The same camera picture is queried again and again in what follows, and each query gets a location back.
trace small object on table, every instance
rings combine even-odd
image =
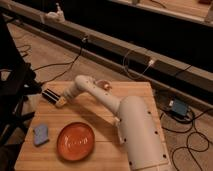
[[[45,124],[36,126],[34,132],[34,145],[40,146],[49,141],[48,139],[48,127]]]
[[[95,135],[92,128],[83,122],[73,122],[65,126],[57,140],[60,157],[77,161],[87,157],[94,148]]]
[[[54,104],[56,107],[60,108],[67,103],[66,99],[63,96],[58,95],[54,91],[50,89],[46,89],[42,92],[42,96],[49,101],[50,103]]]

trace floor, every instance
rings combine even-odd
[[[59,45],[54,44],[48,40],[41,38],[39,35],[33,34],[24,30],[16,25],[9,24],[9,29],[12,37],[18,47],[19,51],[26,51],[28,47],[30,49],[27,51],[28,55],[24,57],[26,61],[29,61],[32,64],[32,68],[36,69],[40,66],[47,65],[50,63],[61,63],[61,62],[69,62],[72,61],[76,57],[76,53],[67,50]],[[67,69],[67,66],[53,66],[47,67],[45,69],[41,69],[36,71],[37,81],[43,82],[52,79],[56,75],[62,73]],[[127,76],[116,73],[115,71],[106,68],[102,65],[95,63],[94,61],[88,60],[83,56],[80,56],[79,59],[74,64],[73,68],[70,69],[66,74],[57,78],[56,80],[73,80],[76,75],[79,74],[87,74],[91,75],[97,79],[106,79],[109,81],[132,81]],[[25,104],[24,112],[34,110],[36,104],[38,102],[38,96],[31,96],[30,101]],[[157,104],[161,104],[164,106],[168,103],[168,99],[161,100],[162,98],[156,98]],[[196,115],[198,115],[201,111],[198,111],[193,108]],[[205,134],[210,141],[213,141],[213,126],[212,126],[213,118],[209,115],[203,115],[199,119],[196,120],[196,128],[203,134]],[[171,130],[183,131],[189,128],[189,125],[179,124],[176,121],[172,120],[167,116],[162,117],[162,127],[169,128]],[[193,134],[192,131],[185,134],[177,134],[171,131],[167,131],[164,129],[165,138],[168,146],[168,150],[170,153],[170,158],[172,157],[172,152],[178,147],[186,147],[187,136],[189,138],[189,147],[202,151],[207,147],[207,142],[202,135]],[[23,141],[24,135],[16,131],[13,137],[10,139],[8,144],[18,143]],[[213,170],[212,165],[212,156],[213,156],[213,148],[212,144],[210,148],[205,152],[195,152],[192,151],[194,157],[197,159],[199,164],[202,167],[202,170],[211,171]],[[186,148],[178,150],[174,155],[174,160],[176,166],[181,171],[198,171],[201,170],[198,165],[196,165],[193,158],[190,156],[189,150]]]

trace black chair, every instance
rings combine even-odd
[[[34,112],[22,115],[22,107],[27,95],[41,92],[35,77],[30,63],[26,63],[17,50],[0,11],[0,146],[16,128],[27,132],[24,121],[31,119]]]

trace wire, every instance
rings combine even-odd
[[[158,1],[155,1],[155,0],[149,0],[149,1],[151,1],[151,2],[153,2],[153,3],[156,3],[156,4],[160,5],[160,6],[161,6],[162,8],[164,8],[164,9],[167,9],[167,7],[166,7],[164,4],[162,4],[162,3],[158,2]]]
[[[166,112],[163,111],[163,113],[162,113],[161,116],[160,116],[160,120],[163,118],[163,116],[164,116],[165,114],[166,114]],[[188,133],[188,132],[190,132],[190,131],[192,130],[192,128],[193,128],[193,123],[185,123],[185,122],[183,122],[183,121],[177,120],[177,118],[176,118],[176,117],[173,117],[172,115],[168,115],[168,114],[167,114],[167,116],[169,116],[171,119],[175,120],[176,122],[178,122],[178,123],[180,123],[180,124],[191,124],[191,125],[190,125],[190,127],[189,127],[188,129],[183,130],[183,131],[172,130],[172,129],[170,129],[170,128],[167,128],[167,127],[162,126],[162,128],[163,128],[164,130],[169,131],[169,132],[173,132],[173,133],[177,133],[177,134],[185,134],[185,133]]]
[[[172,75],[172,77],[177,78],[181,73],[186,72],[186,71],[187,71],[188,69],[190,69],[191,67],[192,67],[192,65],[189,65],[189,66],[187,66],[185,69],[179,70],[179,71],[176,72],[174,75]],[[169,90],[170,90],[171,88],[172,88],[172,87],[169,86],[169,87],[166,88],[166,89],[157,90],[155,93],[156,93],[156,94],[160,94],[160,93],[163,93],[163,92],[169,92]]]
[[[127,56],[130,55],[133,51],[141,49],[141,48],[142,47],[135,48],[135,49],[130,49],[130,50],[127,51],[127,53],[123,57],[123,69],[124,69],[125,73],[127,74],[127,76],[129,78],[131,78],[132,80],[140,79],[145,74],[145,72],[154,64],[154,63],[152,63],[150,65],[147,65],[147,67],[144,69],[144,71],[137,77],[134,77],[132,74],[130,74],[130,72],[129,72],[129,58],[127,58]]]
[[[206,146],[204,149],[198,150],[198,149],[195,149],[195,148],[191,148],[191,147],[190,147],[189,139],[190,139],[190,137],[192,137],[192,135],[194,135],[194,134],[198,134],[198,135],[200,135],[200,137],[205,137],[204,140],[207,140],[207,141],[206,141],[206,142],[207,142],[207,146]],[[180,170],[180,169],[178,169],[178,167],[177,167],[177,165],[176,165],[176,163],[175,163],[175,160],[174,160],[174,159],[175,159],[175,158],[174,158],[175,153],[176,153],[177,151],[181,150],[181,149],[187,149],[187,151],[189,152],[189,154],[191,155],[192,159],[193,159],[194,162],[197,164],[197,166],[199,167],[199,169],[200,169],[201,171],[203,171],[203,169],[202,169],[200,163],[197,161],[197,159],[196,159],[195,156],[193,155],[192,151],[194,151],[194,152],[199,152],[199,153],[200,153],[200,152],[205,152],[205,151],[207,151],[207,150],[209,149],[209,147],[210,147],[210,146],[209,146],[208,138],[207,138],[204,134],[202,134],[201,132],[197,132],[197,131],[191,132],[191,133],[187,136],[186,146],[178,147],[178,148],[176,148],[176,149],[172,152],[172,163],[173,163],[175,169],[178,170],[178,171]]]
[[[195,121],[196,121],[198,118],[200,118],[201,116],[203,116],[205,113],[207,113],[207,112],[209,112],[209,111],[211,111],[211,110],[213,110],[213,108],[207,109],[207,110],[203,111],[202,113],[198,114],[197,116],[195,116],[194,111],[193,111],[192,109],[190,109],[192,118],[191,118],[190,121],[187,121],[187,123],[188,123],[188,124],[191,124],[191,126],[190,126],[190,128],[187,129],[186,131],[176,131],[176,130],[171,130],[171,129],[162,127],[163,129],[165,129],[165,130],[167,130],[167,131],[170,131],[170,132],[174,132],[174,133],[187,133],[187,132],[191,131],[192,128],[194,128],[194,130],[195,130],[194,132],[191,132],[191,133],[187,136],[187,139],[186,139],[186,146],[178,147],[178,148],[176,148],[176,149],[172,152],[172,163],[173,163],[173,165],[174,165],[174,167],[175,167],[175,169],[176,169],[177,171],[179,171],[179,168],[177,167],[177,165],[176,165],[176,163],[175,163],[175,153],[176,153],[177,151],[181,150],[181,149],[187,149],[188,153],[190,154],[190,156],[192,157],[192,159],[194,160],[194,162],[196,163],[196,165],[199,167],[199,169],[200,169],[201,171],[203,171],[203,169],[202,169],[200,163],[197,161],[197,159],[195,158],[195,156],[194,156],[194,154],[193,154],[192,152],[205,152],[205,151],[207,151],[207,150],[210,148],[210,145],[213,145],[213,142],[210,141],[210,140],[207,138],[206,135],[204,135],[203,133],[201,133],[200,131],[197,130]],[[160,116],[160,119],[162,119],[163,116],[164,116],[165,114],[166,114],[166,112],[163,111],[162,114],[161,114],[161,116]],[[190,147],[190,143],[189,143],[190,141],[189,141],[189,140],[190,140],[190,138],[191,138],[193,135],[196,135],[196,134],[198,134],[203,140],[206,141],[207,146],[206,146],[205,148],[203,148],[203,149],[195,149],[195,148]]]
[[[74,63],[77,61],[77,59],[81,56],[81,53],[82,53],[82,50],[83,50],[83,46],[80,47],[80,50],[79,50],[79,53],[77,54],[77,56],[75,57],[74,60],[72,60],[71,62],[67,62],[67,63],[55,63],[55,64],[49,64],[49,65],[44,65],[44,66],[41,66],[39,68],[36,68],[34,69],[33,71],[38,71],[40,69],[43,69],[43,68],[46,68],[46,67],[51,67],[51,66],[56,66],[56,65],[70,65],[68,69],[66,69],[64,72],[56,75],[55,77],[53,77],[52,79],[50,80],[47,80],[47,81],[44,81],[44,82],[41,82],[41,85],[47,83],[47,82],[50,82],[50,81],[53,81],[59,77],[61,77],[62,75],[64,75],[65,73],[67,73],[69,70],[72,69]]]
[[[22,45],[22,46],[17,46],[16,48],[20,49],[20,48],[23,48],[23,47],[27,47],[26,49],[24,50],[20,50],[19,52],[27,52],[31,49],[31,45]]]

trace plug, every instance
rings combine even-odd
[[[153,66],[153,65],[155,64],[155,62],[156,62],[156,60],[150,59],[150,60],[149,60],[149,63],[148,63],[148,66],[149,66],[149,67]]]
[[[83,42],[83,43],[88,43],[89,42],[89,35],[85,35],[82,39],[81,39],[81,41]]]

